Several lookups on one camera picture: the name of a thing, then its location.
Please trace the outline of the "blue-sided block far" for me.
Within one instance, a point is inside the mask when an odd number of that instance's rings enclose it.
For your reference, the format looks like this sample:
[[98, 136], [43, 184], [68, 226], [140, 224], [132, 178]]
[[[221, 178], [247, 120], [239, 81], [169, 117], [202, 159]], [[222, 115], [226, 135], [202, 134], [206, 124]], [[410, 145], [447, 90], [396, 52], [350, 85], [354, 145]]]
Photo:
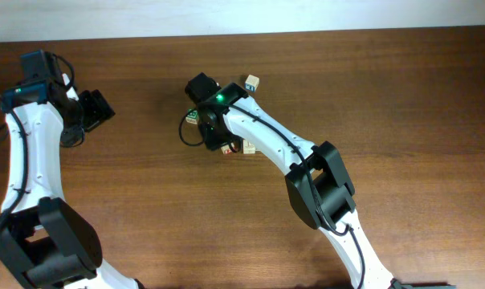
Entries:
[[244, 82], [245, 89], [247, 89], [250, 92], [255, 92], [259, 86], [259, 82], [260, 82], [259, 77], [255, 75], [248, 75]]

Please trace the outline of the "plain wooden block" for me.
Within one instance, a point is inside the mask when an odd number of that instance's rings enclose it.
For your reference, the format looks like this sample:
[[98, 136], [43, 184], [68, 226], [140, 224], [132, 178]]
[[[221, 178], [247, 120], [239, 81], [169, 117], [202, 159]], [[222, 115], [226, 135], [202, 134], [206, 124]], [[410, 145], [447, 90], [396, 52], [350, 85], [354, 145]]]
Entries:
[[256, 147], [248, 140], [242, 141], [242, 151], [244, 154], [255, 154], [257, 149]]

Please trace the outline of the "red-sided block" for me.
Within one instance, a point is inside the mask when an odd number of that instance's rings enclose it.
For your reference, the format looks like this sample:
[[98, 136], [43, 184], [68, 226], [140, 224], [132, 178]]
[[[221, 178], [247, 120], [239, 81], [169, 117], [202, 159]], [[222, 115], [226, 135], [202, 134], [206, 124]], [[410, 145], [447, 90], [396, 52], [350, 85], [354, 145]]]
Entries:
[[221, 147], [221, 150], [224, 154], [231, 154], [233, 151], [230, 149], [229, 145], [224, 145]]

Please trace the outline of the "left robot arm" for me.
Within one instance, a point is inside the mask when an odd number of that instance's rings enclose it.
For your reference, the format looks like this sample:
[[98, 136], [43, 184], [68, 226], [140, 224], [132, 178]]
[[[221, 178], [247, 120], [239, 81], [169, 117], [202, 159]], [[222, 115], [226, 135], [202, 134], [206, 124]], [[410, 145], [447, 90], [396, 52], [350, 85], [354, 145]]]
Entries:
[[94, 90], [77, 93], [66, 60], [49, 51], [21, 57], [23, 79], [0, 95], [10, 168], [0, 213], [0, 261], [24, 288], [133, 288], [103, 257], [95, 229], [65, 201], [59, 151], [115, 112]]

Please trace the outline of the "green B wooden block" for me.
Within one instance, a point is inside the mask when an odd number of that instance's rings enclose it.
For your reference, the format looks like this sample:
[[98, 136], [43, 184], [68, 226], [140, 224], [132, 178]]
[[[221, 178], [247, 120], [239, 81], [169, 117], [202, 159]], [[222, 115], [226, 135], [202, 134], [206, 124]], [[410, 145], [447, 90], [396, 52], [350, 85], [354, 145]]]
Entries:
[[185, 121], [189, 124], [198, 124], [199, 122], [198, 111], [195, 109], [190, 109], [185, 117]]

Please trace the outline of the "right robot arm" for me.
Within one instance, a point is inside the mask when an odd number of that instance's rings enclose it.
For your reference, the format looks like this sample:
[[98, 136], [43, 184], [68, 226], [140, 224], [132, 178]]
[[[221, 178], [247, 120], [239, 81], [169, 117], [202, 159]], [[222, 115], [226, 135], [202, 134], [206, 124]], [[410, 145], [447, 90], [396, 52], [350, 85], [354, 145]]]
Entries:
[[284, 175], [292, 209], [332, 244], [354, 288], [392, 288], [395, 279], [377, 257], [361, 226], [355, 187], [337, 148], [316, 145], [269, 116], [249, 93], [220, 87], [204, 73], [185, 86], [199, 117], [202, 143], [215, 150], [247, 140]]

